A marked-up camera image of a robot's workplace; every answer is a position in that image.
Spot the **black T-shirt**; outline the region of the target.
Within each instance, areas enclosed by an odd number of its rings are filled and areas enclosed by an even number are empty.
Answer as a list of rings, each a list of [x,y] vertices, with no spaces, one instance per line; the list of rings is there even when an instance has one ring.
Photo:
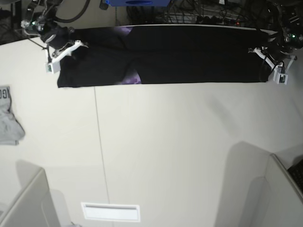
[[[77,29],[84,42],[64,57],[59,88],[127,84],[258,83],[271,67],[253,52],[267,33],[220,26]]]

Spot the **blue box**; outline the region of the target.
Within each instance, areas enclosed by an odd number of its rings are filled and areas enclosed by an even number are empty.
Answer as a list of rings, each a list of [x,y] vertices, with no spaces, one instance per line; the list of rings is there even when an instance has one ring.
[[[126,6],[166,7],[170,3],[170,0],[106,0],[105,3],[113,7],[126,7]]]

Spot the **black power strip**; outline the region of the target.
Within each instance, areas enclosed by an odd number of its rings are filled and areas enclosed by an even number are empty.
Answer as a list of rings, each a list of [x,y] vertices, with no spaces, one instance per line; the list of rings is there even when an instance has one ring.
[[[241,22],[228,17],[198,16],[196,18],[196,24],[240,26]]]

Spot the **grey folded garment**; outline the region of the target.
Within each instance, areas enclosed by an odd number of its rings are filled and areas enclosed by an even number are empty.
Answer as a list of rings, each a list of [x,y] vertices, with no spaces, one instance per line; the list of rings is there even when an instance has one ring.
[[[12,112],[12,99],[9,86],[0,87],[0,144],[19,144],[25,131]]]

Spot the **black keyboard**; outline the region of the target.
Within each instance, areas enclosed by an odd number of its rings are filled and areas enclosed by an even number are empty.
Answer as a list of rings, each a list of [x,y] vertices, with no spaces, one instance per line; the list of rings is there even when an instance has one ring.
[[[298,186],[301,192],[303,192],[303,160],[300,160],[297,164],[291,166],[288,169],[288,173]]]

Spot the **white right partition panel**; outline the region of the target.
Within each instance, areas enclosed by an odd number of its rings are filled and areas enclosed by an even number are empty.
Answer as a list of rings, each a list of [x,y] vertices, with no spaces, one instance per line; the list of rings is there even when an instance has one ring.
[[[303,194],[274,154],[269,157],[264,178],[250,226],[301,227]]]

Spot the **white partition panel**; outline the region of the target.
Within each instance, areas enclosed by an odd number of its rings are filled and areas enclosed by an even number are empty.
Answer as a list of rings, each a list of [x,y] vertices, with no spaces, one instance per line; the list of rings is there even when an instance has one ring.
[[[2,227],[59,227],[45,170],[39,168],[0,216]]]
[[[250,226],[301,227],[303,194],[274,154],[269,157],[264,178]]]

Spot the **white left partition panel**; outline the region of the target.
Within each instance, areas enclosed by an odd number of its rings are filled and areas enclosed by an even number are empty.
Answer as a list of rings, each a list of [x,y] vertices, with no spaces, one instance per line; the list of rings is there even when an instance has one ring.
[[[59,227],[45,170],[39,168],[0,216],[2,227]]]

